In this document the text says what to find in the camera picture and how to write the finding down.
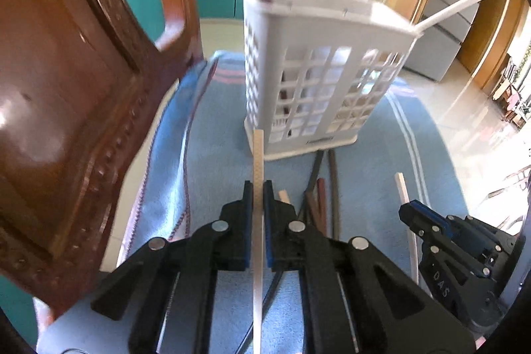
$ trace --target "white stick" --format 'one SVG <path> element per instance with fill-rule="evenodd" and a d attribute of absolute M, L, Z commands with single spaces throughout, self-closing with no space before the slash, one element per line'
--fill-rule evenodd
<path fill-rule="evenodd" d="M 429 16 L 426 20 L 420 22 L 419 24 L 415 25 L 415 30 L 418 32 L 424 32 L 429 27 L 436 25 L 439 22 L 442 22 L 448 17 L 453 16 L 459 11 L 463 11 L 465 8 L 468 8 L 471 5 L 474 5 L 475 3 L 480 1 L 482 0 L 459 0 L 453 3 L 452 5 L 444 8 L 443 10 L 439 11 L 438 13 L 435 13 L 433 16 Z"/>
<path fill-rule="evenodd" d="M 410 196 L 407 193 L 406 181 L 402 173 L 395 174 L 395 181 L 397 183 L 398 195 L 400 195 L 400 203 L 405 204 L 410 202 Z M 411 262 L 411 279 L 418 285 L 418 251 L 417 238 L 409 228 L 407 229 L 407 241 L 410 245 L 410 262 Z"/>
<path fill-rule="evenodd" d="M 264 291 L 264 131 L 253 134 L 253 352 L 262 348 L 262 293 Z"/>
<path fill-rule="evenodd" d="M 288 197 L 288 191 L 286 191 L 285 189 L 283 189 L 282 191 L 278 191 L 278 198 L 283 203 L 291 204 L 291 202 L 289 201 L 289 197 Z"/>

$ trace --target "laundry basket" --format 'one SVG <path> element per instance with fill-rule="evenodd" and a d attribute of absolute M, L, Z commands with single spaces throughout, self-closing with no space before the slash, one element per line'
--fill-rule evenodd
<path fill-rule="evenodd" d="M 374 0 L 243 0 L 245 130 L 267 160 L 354 143 L 421 36 Z"/>

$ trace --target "white strip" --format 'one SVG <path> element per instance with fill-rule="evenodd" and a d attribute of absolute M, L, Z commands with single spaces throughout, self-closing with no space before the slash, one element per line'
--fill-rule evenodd
<path fill-rule="evenodd" d="M 400 203 L 406 204 L 410 202 L 410 196 L 407 193 L 406 181 L 402 173 L 395 174 L 395 181 L 397 183 L 398 195 L 400 195 Z M 411 265 L 411 279 L 418 285 L 418 250 L 417 237 L 409 228 L 407 229 L 407 241 L 410 246 L 410 265 Z"/>
<path fill-rule="evenodd" d="M 407 135 L 406 128 L 404 126 L 404 123 L 402 122 L 402 118 L 400 117 L 400 114 L 398 113 L 398 109 L 395 106 L 395 102 L 391 98 L 390 94 L 391 94 L 391 91 L 387 91 L 386 98 L 389 101 L 389 105 L 391 106 L 393 113 L 395 114 L 397 124 L 400 127 L 402 134 L 404 135 L 404 141 L 406 142 L 407 150 L 410 153 L 411 165 L 413 167 L 413 175 L 415 177 L 415 183 L 417 185 L 418 198 L 421 202 L 423 202 L 424 198 L 422 194 L 422 187 L 420 186 L 420 179 L 418 177 L 418 169 L 417 169 L 417 164 L 416 164 L 415 153 L 413 152 L 413 147 L 411 145 L 410 137 Z"/>
<path fill-rule="evenodd" d="M 475 3 L 480 2 L 480 1 L 482 0 L 458 0 L 452 5 L 444 8 L 438 13 L 435 13 L 433 16 L 429 16 L 426 20 L 423 20 L 419 24 L 415 25 L 414 29 L 417 32 L 424 32 L 429 27 L 436 25 L 439 22 L 442 22 L 448 17 L 451 17 L 454 14 L 459 13 L 460 11 L 463 11 L 465 8 L 468 8 L 471 5 L 474 5 Z"/>
<path fill-rule="evenodd" d="M 264 291 L 264 131 L 253 132 L 253 219 L 251 267 L 253 271 L 253 352 L 262 347 L 262 293 Z"/>
<path fill-rule="evenodd" d="M 398 112 L 402 116 L 402 121 L 404 122 L 406 130 L 410 133 L 410 138 L 411 138 L 411 142 L 412 142 L 412 145 L 413 145 L 413 151 L 415 152 L 415 156 L 416 156 L 417 164 L 418 164 L 418 173 L 419 173 L 419 177 L 420 177 L 420 184 L 422 186 L 422 190 L 423 190 L 423 193 L 424 193 L 424 200 L 425 200 L 424 204 L 426 206 L 428 206 L 428 207 L 431 207 L 431 203 L 429 201 L 429 195 L 428 195 L 428 188 L 426 186 L 426 179 L 424 177 L 424 170 L 422 168 L 422 161 L 420 160 L 420 152 L 418 151 L 417 140 L 415 138 L 415 134 L 413 133 L 413 129 L 411 128 L 410 123 L 407 120 L 406 114 L 404 113 L 404 110 L 403 110 L 402 106 L 400 105 L 400 102 L 398 101 L 398 98 L 396 97 L 396 95 L 393 92 L 390 92 L 390 94 L 391 94 L 390 97 L 394 100 L 394 102 L 396 104 Z"/>
<path fill-rule="evenodd" d="M 291 204 L 291 201 L 289 201 L 289 197 L 288 197 L 288 191 L 286 191 L 285 189 L 283 189 L 282 191 L 278 191 L 278 198 L 283 203 Z"/>

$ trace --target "blue blanket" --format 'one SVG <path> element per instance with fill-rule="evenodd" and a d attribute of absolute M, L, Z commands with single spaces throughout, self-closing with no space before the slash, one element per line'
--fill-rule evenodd
<path fill-rule="evenodd" d="M 217 53 L 182 80 L 153 140 L 129 253 L 154 236 L 180 239 L 218 218 L 223 204 L 241 198 L 252 179 L 252 155 L 243 129 L 244 58 Z M 467 209 L 436 125 L 414 92 L 397 78 L 355 144 L 336 150 L 341 240 L 367 237 L 404 272 L 410 272 L 406 227 L 398 219 L 394 174 L 404 173 L 410 199 L 442 215 Z M 265 163 L 275 191 L 286 189 L 299 208 L 314 155 Z M 320 176 L 327 185 L 328 167 Z M 265 286 L 272 278 L 265 270 Z M 218 276 L 211 347 L 233 353 L 252 321 L 251 272 Z M 285 276 L 265 319 L 263 352 L 302 351 L 298 276 Z"/>

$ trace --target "brown wooden chair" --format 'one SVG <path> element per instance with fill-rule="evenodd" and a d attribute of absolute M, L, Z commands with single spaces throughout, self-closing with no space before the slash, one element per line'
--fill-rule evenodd
<path fill-rule="evenodd" d="M 125 172 L 202 59 L 195 0 L 151 43 L 125 0 L 0 0 L 0 268 L 55 316 L 91 288 Z"/>

